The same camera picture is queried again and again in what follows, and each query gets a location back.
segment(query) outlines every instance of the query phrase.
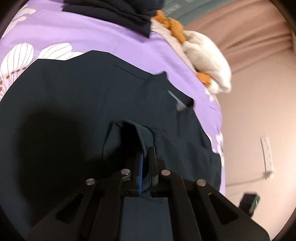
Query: pink curtain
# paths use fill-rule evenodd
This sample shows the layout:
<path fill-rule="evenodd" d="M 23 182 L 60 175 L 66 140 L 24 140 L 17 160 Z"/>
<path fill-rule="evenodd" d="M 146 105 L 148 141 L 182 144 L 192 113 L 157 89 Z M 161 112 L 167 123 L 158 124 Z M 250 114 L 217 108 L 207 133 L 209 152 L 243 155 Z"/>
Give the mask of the pink curtain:
<path fill-rule="evenodd" d="M 291 30 L 269 0 L 235 1 L 198 18 L 185 29 L 212 39 L 232 72 L 292 48 Z"/>

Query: beige wall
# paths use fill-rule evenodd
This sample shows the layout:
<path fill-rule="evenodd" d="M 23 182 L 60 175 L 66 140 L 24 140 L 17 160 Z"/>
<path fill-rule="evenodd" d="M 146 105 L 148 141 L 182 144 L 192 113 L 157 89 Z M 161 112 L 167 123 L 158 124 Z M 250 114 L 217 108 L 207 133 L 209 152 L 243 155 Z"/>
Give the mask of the beige wall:
<path fill-rule="evenodd" d="M 261 178 L 260 137 L 271 145 L 274 179 L 228 186 L 235 205 L 245 191 L 261 197 L 254 220 L 274 238 L 296 206 L 296 55 L 276 54 L 233 76 L 233 91 L 220 94 L 226 186 Z"/>

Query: purple bed sheet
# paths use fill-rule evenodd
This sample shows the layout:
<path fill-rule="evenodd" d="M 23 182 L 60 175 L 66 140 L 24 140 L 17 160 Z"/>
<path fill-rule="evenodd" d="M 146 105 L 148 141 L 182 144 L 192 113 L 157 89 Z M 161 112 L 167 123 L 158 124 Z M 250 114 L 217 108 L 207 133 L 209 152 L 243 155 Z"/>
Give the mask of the purple bed sheet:
<path fill-rule="evenodd" d="M 62 0 L 30 0 L 8 26 L 0 40 L 0 100 L 38 58 L 67 60 L 99 50 L 152 74 L 166 71 L 168 80 L 194 99 L 195 114 L 221 156 L 220 192 L 225 195 L 220 107 L 169 44 L 155 32 L 147 39 L 109 22 L 62 12 L 62 6 Z"/>

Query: silver bolt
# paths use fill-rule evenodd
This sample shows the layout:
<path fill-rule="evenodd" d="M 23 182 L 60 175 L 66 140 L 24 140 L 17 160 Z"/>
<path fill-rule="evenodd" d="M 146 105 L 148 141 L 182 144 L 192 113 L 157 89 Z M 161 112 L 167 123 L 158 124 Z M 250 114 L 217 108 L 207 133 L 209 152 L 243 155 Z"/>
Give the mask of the silver bolt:
<path fill-rule="evenodd" d="M 170 171 L 167 170 L 167 169 L 164 169 L 164 170 L 161 171 L 161 174 L 162 174 L 163 176 L 169 176 L 169 175 L 170 175 Z"/>
<path fill-rule="evenodd" d="M 121 174 L 122 175 L 125 175 L 126 176 L 126 175 L 128 175 L 130 173 L 131 173 L 130 169 L 127 169 L 127 168 L 121 170 Z"/>
<path fill-rule="evenodd" d="M 203 186 L 205 186 L 207 184 L 206 181 L 203 180 L 203 179 L 198 179 L 196 181 L 196 183 L 197 183 L 198 186 L 201 186 L 201 187 L 203 187 Z"/>
<path fill-rule="evenodd" d="M 93 179 L 93 178 L 89 178 L 89 179 L 87 179 L 85 182 L 86 182 L 86 185 L 91 186 L 91 185 L 93 185 L 93 184 L 96 183 L 96 180 Z"/>

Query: white plush toy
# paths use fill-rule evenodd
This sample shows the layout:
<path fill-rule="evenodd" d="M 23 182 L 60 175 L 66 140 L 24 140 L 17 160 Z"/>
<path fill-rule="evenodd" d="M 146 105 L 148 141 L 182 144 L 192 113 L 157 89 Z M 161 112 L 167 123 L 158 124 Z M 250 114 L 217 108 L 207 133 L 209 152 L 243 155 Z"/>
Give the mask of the white plush toy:
<path fill-rule="evenodd" d="M 212 40 L 195 31 L 183 31 L 187 38 L 182 45 L 192 65 L 200 73 L 211 76 L 211 85 L 207 88 L 212 94 L 231 91 L 230 66 Z"/>

